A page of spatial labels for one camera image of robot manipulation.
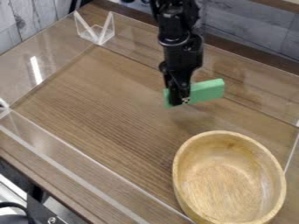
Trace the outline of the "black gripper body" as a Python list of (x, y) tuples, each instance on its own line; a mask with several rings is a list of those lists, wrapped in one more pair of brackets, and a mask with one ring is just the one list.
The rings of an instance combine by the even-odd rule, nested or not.
[(202, 67), (203, 61), (203, 38), (191, 34), (182, 42), (162, 42), (163, 62), (159, 70), (163, 73), (164, 85), (170, 87), (171, 81), (179, 84), (190, 84), (192, 73)]

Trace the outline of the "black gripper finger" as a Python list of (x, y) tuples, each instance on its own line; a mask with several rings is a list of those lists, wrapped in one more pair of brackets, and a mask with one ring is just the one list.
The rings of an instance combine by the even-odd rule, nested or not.
[(163, 73), (164, 85), (168, 90), (167, 101), (171, 106), (179, 106), (183, 104), (183, 99), (191, 95), (191, 77), (192, 75), (186, 72)]

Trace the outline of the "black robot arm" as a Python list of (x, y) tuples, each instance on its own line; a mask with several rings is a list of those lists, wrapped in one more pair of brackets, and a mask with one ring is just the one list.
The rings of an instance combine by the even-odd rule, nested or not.
[(163, 47), (159, 70), (168, 91), (167, 102), (178, 106), (191, 99), (191, 78), (203, 63), (203, 36), (194, 30), (202, 8), (195, 0), (150, 0), (150, 5)]

